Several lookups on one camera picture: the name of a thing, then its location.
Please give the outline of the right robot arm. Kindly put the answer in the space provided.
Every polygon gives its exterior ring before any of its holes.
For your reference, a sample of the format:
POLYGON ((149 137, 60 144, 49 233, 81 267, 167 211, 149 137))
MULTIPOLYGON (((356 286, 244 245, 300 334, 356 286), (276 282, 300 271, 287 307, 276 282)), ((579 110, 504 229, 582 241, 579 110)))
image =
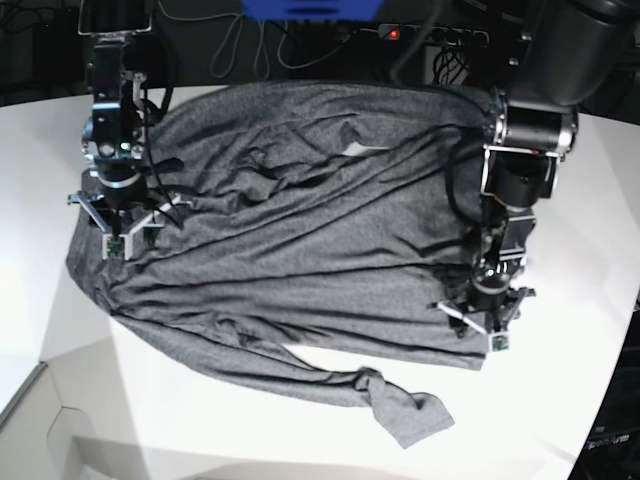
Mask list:
POLYGON ((177 158, 153 159, 149 133, 167 114, 173 86, 161 105, 148 97, 148 67, 139 40, 150 34, 150 1, 83 1, 78 33, 93 40, 86 67, 91 115, 82 152, 96 190, 67 197, 101 233, 101 256, 128 261, 137 235, 152 237, 167 223, 182 224, 179 206, 190 190, 165 185, 162 177, 183 170, 177 158))

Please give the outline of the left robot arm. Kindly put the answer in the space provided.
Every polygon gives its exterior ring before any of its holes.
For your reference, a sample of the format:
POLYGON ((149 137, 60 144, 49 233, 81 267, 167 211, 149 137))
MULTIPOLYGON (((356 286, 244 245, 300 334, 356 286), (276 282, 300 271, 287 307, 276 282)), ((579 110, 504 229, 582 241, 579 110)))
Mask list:
POLYGON ((574 147, 579 105, 604 82, 639 24, 636 1, 535 1, 521 31, 524 51, 499 92, 480 138, 456 148, 445 189, 456 217, 470 230, 459 244, 471 266, 437 308, 460 338, 475 331, 490 353, 510 346, 509 325, 531 288, 513 280, 527 263, 535 203, 552 196, 560 163, 574 147), (483 152, 480 216, 457 204, 456 168, 483 152))

